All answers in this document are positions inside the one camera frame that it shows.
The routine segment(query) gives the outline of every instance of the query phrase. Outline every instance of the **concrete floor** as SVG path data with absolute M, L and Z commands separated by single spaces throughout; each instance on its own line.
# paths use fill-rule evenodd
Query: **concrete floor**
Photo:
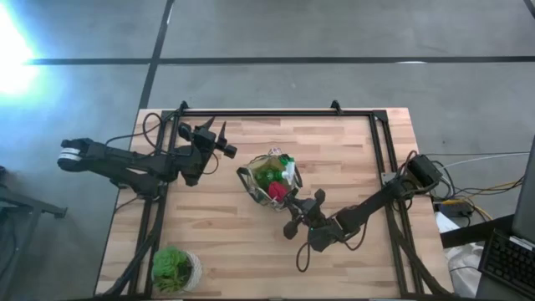
M 4 5 L 34 58 L 149 58 L 165 2 Z M 177 0 L 162 57 L 535 55 L 534 28 L 522 0 Z M 40 222 L 13 299 L 93 293 L 117 190 L 102 177 L 61 171 L 59 144 L 129 134 L 147 69 L 36 67 L 31 89 L 0 94 L 7 184 L 69 207 L 64 220 Z M 535 134 L 533 78 L 535 64 L 513 63 L 160 66 L 148 106 L 406 106 L 423 153 L 526 151 Z M 451 174 L 457 186 L 492 186 L 520 177 L 526 160 L 480 161 Z M 513 213 L 516 198 L 476 202 L 500 217 Z

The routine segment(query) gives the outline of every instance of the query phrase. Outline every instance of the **keyboard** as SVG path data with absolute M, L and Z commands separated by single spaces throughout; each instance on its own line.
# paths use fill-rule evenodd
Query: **keyboard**
M 528 244 L 495 230 L 485 244 L 478 269 L 489 278 L 535 299 L 535 252 Z

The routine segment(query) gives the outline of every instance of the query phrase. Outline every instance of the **yellow cable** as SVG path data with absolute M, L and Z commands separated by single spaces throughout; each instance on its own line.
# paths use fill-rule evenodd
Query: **yellow cable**
M 478 205 L 474 205 L 474 207 L 476 208 L 476 210 L 478 210 L 481 214 L 483 214 L 484 216 L 486 216 L 489 221 L 492 220 L 492 217 L 490 214 L 488 214 L 488 212 L 486 212 L 485 210 L 483 210 L 483 208 L 479 207 Z
M 443 201 L 441 204 L 443 204 L 443 205 L 454 205 L 454 204 L 458 204 L 458 203 L 461 203 L 461 202 L 465 202 L 465 203 L 469 204 L 470 206 L 474 206 L 474 208 L 476 210 L 478 210 L 482 215 L 487 217 L 489 220 L 492 220 L 491 215 L 488 214 L 488 212 L 486 212 L 485 210 L 483 210 L 483 208 L 481 208 L 481 207 L 479 207 L 478 205 L 475 205 L 475 204 L 472 205 L 469 201 L 467 201 L 465 199 L 451 199 L 451 200 Z
M 491 191 L 492 189 L 496 189 L 496 188 L 500 188 L 500 187 L 504 187 L 504 186 L 512 186 L 514 184 L 516 184 L 518 182 L 518 180 L 516 181 L 510 181 L 508 183 L 504 183 L 504 184 L 500 184 L 500 185 L 496 185 L 496 186 L 492 186 L 492 187 L 489 187 L 489 188 L 485 188 L 485 189 L 481 189 L 479 192 L 476 192 L 476 193 L 472 193 L 471 195 L 469 196 L 464 196 L 465 198 L 468 198 L 468 197 L 472 197 L 472 196 L 477 196 L 479 194 L 481 194 L 482 192 L 484 191 Z

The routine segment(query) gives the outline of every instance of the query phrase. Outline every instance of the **red object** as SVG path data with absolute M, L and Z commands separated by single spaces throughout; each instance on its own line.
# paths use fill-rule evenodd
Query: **red object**
M 277 181 L 273 181 L 271 182 L 271 184 L 269 184 L 267 193 L 272 199 L 277 200 L 277 202 L 282 202 L 284 196 L 286 196 L 286 194 L 288 193 L 288 189 L 286 189 L 283 184 Z

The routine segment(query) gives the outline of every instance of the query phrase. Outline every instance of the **green object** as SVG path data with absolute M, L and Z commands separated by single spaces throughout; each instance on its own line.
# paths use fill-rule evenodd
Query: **green object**
M 191 276 L 191 264 L 186 253 L 176 247 L 165 247 L 152 259 L 154 285 L 163 293 L 172 293 L 186 285 Z
M 260 188 L 262 188 L 264 191 L 267 191 L 271 182 L 280 180 L 279 173 L 279 171 L 273 169 L 272 167 L 266 167 L 257 171 L 254 175 L 254 178 L 257 180 Z
M 293 162 L 293 158 L 291 156 L 279 156 L 278 160 L 281 161 L 281 163 L 286 166 L 289 162 Z

